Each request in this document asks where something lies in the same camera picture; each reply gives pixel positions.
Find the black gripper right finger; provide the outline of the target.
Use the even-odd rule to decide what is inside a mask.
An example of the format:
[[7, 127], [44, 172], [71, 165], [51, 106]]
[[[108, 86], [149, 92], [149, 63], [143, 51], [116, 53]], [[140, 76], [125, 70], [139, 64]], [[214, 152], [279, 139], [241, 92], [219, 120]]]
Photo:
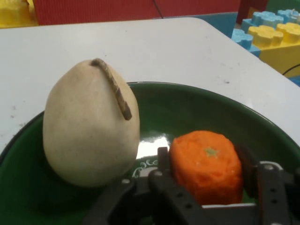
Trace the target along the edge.
[[298, 225], [300, 223], [300, 174], [288, 173], [281, 165], [260, 161], [247, 147], [236, 145], [242, 166], [244, 189], [257, 200], [259, 225]]

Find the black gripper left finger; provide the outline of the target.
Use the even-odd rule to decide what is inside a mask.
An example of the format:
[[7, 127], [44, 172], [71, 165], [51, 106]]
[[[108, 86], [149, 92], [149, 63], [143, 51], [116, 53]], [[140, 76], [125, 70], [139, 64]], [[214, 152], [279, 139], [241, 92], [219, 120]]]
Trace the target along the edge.
[[86, 225], [203, 225], [204, 210], [171, 176], [166, 147], [157, 150], [158, 168], [145, 177], [122, 178], [107, 186], [84, 218]]

